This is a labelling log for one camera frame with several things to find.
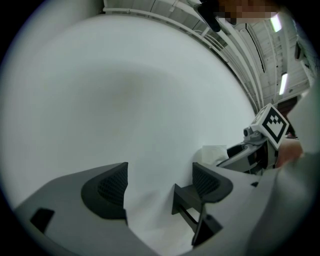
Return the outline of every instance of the ceiling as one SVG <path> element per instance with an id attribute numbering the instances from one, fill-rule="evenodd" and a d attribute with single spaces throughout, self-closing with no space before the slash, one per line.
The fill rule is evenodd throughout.
<path id="1" fill-rule="evenodd" d="M 268 103 L 277 105 L 309 88 L 301 63 L 294 59 L 297 33 L 288 15 L 280 14 L 282 29 L 278 32 L 274 32 L 269 20 L 232 26 L 219 18 L 221 31 L 216 33 L 193 10 L 192 4 L 190 0 L 104 0 L 103 10 L 107 15 L 154 19 L 198 40 L 238 78 L 256 113 Z M 285 72 L 286 89 L 279 95 Z"/>

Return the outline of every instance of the black and white square marker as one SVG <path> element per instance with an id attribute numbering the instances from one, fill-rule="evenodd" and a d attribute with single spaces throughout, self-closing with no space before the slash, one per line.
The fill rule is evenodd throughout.
<path id="1" fill-rule="evenodd" d="M 260 112 L 256 115 L 255 119 L 252 121 L 252 125 L 254 125 L 259 119 L 260 117 L 263 115 L 263 113 L 265 112 L 267 106 L 263 107 Z"/>
<path id="2" fill-rule="evenodd" d="M 278 143 L 284 134 L 287 123 L 278 114 L 276 110 L 270 108 L 262 126 L 267 130 L 276 143 Z"/>

